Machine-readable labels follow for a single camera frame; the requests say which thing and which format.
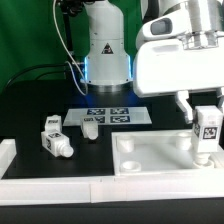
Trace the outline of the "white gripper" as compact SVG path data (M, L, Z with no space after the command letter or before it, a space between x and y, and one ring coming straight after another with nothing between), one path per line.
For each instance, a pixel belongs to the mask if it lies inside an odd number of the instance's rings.
M218 108L224 112L224 31L192 33L187 18L163 16L142 26L136 48L133 88L137 96L176 93L176 103L190 124L189 92L218 88Z

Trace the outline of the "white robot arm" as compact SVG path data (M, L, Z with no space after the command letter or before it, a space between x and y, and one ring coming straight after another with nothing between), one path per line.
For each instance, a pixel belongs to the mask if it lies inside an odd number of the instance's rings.
M124 50L122 12L102 0L86 5L90 52L85 80L105 88L131 81L139 97L173 95L190 123L191 93L215 91L224 114L224 0L140 0L137 54Z

